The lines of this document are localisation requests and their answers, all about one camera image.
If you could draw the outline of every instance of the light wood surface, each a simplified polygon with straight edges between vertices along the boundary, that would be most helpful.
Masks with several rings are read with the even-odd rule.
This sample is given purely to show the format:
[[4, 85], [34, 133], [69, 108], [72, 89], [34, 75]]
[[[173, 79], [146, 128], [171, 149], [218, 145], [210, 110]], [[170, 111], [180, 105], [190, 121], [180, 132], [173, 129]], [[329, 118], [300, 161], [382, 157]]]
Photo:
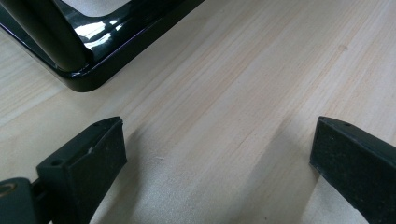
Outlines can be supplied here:
[[364, 223], [336, 209], [347, 203], [309, 154], [318, 116], [396, 145], [395, 11], [206, 0], [88, 93], [0, 34], [0, 179], [34, 180], [51, 152], [121, 116], [129, 162], [92, 223]]

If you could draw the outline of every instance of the glossy black frame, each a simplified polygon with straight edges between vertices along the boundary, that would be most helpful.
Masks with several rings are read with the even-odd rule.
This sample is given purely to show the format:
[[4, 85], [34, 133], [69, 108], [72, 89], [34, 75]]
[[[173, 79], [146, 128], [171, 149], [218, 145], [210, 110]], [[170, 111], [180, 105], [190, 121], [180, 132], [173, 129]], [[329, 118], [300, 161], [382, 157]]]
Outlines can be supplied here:
[[[106, 16], [87, 17], [61, 0], [39, 2], [41, 1], [47, 5], [32, 8], [37, 1], [0, 0], [0, 26], [24, 45], [66, 86], [81, 92], [99, 88], [125, 64], [204, 2], [132, 0]], [[44, 13], [58, 13], [66, 22], [55, 22], [58, 25], [54, 26], [54, 22], [50, 21], [53, 17], [43, 15], [46, 7], [47, 12]], [[41, 30], [36, 28], [38, 24], [43, 26]], [[90, 24], [100, 24], [101, 27], [89, 38], [76, 33], [78, 27]], [[49, 35], [54, 35], [51, 40], [55, 41], [45, 40]]]

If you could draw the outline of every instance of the black glossy object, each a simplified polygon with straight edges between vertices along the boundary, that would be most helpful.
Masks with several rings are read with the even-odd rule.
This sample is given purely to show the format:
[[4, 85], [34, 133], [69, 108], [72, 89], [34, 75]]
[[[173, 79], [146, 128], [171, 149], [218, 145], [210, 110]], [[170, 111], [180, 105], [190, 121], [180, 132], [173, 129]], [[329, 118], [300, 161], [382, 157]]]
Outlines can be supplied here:
[[69, 88], [92, 91], [203, 1], [132, 0], [94, 18], [61, 0], [0, 0], [0, 26]]
[[320, 117], [311, 164], [369, 223], [396, 223], [396, 148], [337, 119]]
[[96, 122], [43, 160], [33, 185], [0, 182], [0, 222], [89, 223], [126, 162], [122, 120]]

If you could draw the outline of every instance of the black clamp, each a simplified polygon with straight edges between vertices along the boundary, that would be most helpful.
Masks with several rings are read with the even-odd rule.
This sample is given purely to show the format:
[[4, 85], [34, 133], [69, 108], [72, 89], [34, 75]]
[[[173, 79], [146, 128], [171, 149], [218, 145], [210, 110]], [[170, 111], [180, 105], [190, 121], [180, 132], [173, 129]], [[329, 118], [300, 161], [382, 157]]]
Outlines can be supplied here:
[[0, 223], [89, 223], [127, 162], [122, 119], [94, 123], [36, 167], [0, 182]]
[[396, 223], [396, 147], [320, 117], [311, 164], [369, 223]]

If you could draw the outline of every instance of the black plastic stand base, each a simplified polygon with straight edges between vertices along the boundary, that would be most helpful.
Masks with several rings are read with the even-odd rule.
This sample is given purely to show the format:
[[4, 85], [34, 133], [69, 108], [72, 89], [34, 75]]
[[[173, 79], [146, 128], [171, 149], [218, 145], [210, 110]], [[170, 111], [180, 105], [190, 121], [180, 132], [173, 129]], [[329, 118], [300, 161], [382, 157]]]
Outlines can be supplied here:
[[[46, 1], [44, 7], [36, 7], [32, 0], [20, 4], [14, 0], [0, 0], [0, 26], [70, 89], [92, 91], [204, 0], [132, 0], [113, 13], [97, 18], [84, 16], [63, 1], [53, 0], [72, 29], [69, 24], [60, 27], [59, 22], [53, 24], [51, 17], [43, 16], [43, 13], [53, 12], [50, 0]], [[70, 51], [67, 43], [76, 42], [74, 35], [82, 42], [81, 47], [71, 46], [78, 55], [75, 55], [76, 59], [64, 57], [65, 52]]]
[[311, 164], [369, 223], [396, 223], [396, 148], [336, 119], [319, 118]]

